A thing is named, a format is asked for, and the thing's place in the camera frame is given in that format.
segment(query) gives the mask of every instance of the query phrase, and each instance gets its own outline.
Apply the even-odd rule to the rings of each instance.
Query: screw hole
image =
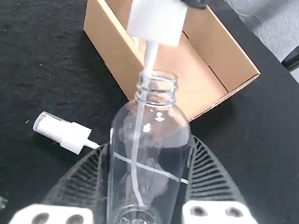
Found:
[[[40,213],[32,219],[32,224],[45,224],[49,219],[48,213]]]
[[[207,212],[202,207],[193,207],[191,208],[191,215],[203,217],[207,216]]]
[[[73,215],[69,217],[65,224],[83,224],[84,218],[82,215]]]
[[[229,208],[229,209],[226,209],[225,210],[225,213],[228,215],[228,216],[232,216],[232,217],[236,217],[236,218],[239,218],[239,217],[242,217],[243,216],[243,213],[236,209],[236,208]]]

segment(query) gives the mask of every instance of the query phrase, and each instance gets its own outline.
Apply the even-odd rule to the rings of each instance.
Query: bottle base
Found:
[[[162,224],[162,221],[152,208],[127,205],[115,210],[107,224]]]

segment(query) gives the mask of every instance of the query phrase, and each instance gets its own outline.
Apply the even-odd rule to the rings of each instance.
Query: black glove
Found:
[[[206,8],[206,0],[181,0],[186,3],[189,7],[205,9]]]

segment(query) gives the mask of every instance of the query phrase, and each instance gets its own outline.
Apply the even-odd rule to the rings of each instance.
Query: bottle mouth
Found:
[[[137,88],[147,92],[174,92],[178,88],[178,77],[172,72],[162,70],[154,70],[151,76],[141,72]]]

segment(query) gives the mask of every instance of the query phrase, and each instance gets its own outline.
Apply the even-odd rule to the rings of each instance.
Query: black surface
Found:
[[[92,128],[91,139],[104,143],[126,102],[82,32],[85,5],[0,1],[0,196],[8,199],[0,223],[40,202],[80,158],[33,133],[41,111]],[[192,122],[192,133],[213,150],[261,224],[297,224],[299,85],[227,5],[213,9],[262,75]]]

